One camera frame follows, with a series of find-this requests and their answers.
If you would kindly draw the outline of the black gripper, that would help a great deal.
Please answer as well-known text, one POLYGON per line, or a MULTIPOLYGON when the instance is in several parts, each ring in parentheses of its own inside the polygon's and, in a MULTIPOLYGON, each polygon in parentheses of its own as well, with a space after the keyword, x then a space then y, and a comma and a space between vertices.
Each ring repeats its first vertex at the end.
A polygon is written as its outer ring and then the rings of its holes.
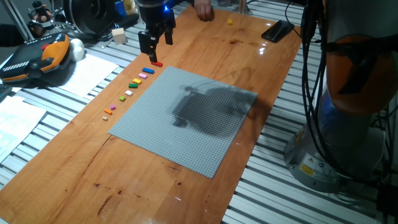
POLYGON ((157 62, 157 42, 151 39, 150 34, 163 34, 165 43, 173 45, 173 30, 175 17, 169 0, 136 0, 141 19, 146 24, 145 32, 138 33, 140 50, 149 57, 151 62, 157 62))

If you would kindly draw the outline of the person's right hand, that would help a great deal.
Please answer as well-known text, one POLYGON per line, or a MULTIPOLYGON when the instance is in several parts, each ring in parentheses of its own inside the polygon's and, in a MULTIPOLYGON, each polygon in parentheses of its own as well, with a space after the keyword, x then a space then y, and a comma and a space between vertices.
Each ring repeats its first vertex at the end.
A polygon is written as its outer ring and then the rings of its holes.
POLYGON ((194 0, 194 8, 201 21, 208 22, 214 19, 213 8, 210 0, 194 0))

